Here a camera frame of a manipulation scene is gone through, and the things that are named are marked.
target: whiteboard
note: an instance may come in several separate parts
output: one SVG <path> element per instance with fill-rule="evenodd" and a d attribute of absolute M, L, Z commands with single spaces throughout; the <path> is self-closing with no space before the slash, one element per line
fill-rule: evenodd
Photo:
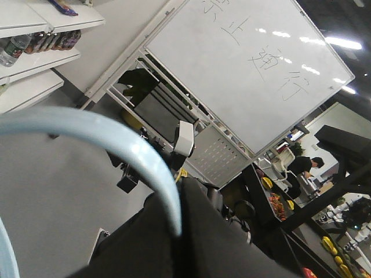
<path fill-rule="evenodd" d="M 146 49 L 255 153 L 354 79 L 294 0 L 189 0 Z"/>

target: white shelf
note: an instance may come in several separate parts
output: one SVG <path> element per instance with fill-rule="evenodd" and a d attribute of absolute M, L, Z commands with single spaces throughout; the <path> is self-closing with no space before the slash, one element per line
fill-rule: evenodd
<path fill-rule="evenodd" d="M 0 85 L 12 83 L 79 57 L 80 52 L 76 48 L 64 51 L 49 50 L 34 54 L 23 53 L 12 67 L 6 68 L 0 65 Z"/>
<path fill-rule="evenodd" d="M 28 5 L 37 12 L 53 32 L 66 32 L 104 24 L 105 19 L 93 8 L 84 5 L 80 0 L 69 0 L 67 3 L 78 16 L 66 16 L 60 13 L 48 0 L 27 0 Z"/>
<path fill-rule="evenodd" d="M 0 95 L 0 113 L 36 104 L 62 87 L 63 83 L 64 81 L 50 69 L 12 83 Z"/>
<path fill-rule="evenodd" d="M 47 22 L 22 0 L 0 0 L 0 38 L 47 30 Z"/>

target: perforated metal panel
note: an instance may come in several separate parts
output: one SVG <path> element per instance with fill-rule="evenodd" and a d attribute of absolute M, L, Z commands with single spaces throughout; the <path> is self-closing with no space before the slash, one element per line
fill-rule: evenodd
<path fill-rule="evenodd" d="M 187 162 L 216 186 L 223 186 L 249 164 L 249 159 L 212 125 L 195 137 L 195 146 Z"/>

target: light blue hose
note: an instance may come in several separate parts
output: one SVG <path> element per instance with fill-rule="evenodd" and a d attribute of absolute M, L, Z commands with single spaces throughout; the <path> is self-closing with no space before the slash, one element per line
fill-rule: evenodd
<path fill-rule="evenodd" d="M 173 176 L 154 148 L 128 127 L 96 113 L 66 107 L 30 108 L 0 115 L 0 135 L 25 132 L 76 137 L 130 163 L 158 192 L 172 235 L 181 235 L 180 200 Z"/>

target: black shirt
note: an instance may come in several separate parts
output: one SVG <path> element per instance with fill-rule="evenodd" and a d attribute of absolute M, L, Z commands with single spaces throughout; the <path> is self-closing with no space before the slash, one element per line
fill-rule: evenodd
<path fill-rule="evenodd" d="M 295 175 L 301 174 L 306 171 L 309 172 L 312 168 L 312 161 L 306 156 L 299 156 L 288 167 L 288 170 Z"/>

